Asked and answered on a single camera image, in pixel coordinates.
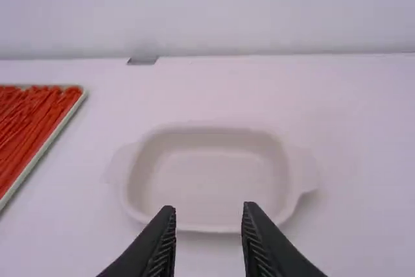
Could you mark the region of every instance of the baking dish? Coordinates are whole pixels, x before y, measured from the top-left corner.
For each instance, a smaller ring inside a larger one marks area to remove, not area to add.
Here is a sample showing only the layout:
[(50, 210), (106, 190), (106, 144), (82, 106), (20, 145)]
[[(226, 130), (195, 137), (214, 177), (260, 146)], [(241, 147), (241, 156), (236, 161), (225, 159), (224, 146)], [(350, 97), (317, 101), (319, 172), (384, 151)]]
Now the baking dish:
[(298, 151), (263, 128), (168, 125), (121, 147), (110, 171), (123, 208), (143, 224), (168, 204), (178, 230), (239, 232), (243, 202), (281, 224), (316, 189), (315, 168)]

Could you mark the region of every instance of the white backdrop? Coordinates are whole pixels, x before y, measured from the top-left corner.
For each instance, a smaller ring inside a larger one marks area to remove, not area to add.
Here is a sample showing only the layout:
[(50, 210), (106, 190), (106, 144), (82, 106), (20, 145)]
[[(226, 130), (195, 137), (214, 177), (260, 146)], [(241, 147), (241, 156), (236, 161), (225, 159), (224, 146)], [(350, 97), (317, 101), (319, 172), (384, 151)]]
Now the white backdrop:
[(414, 0), (0, 0), (0, 58), (415, 51)]

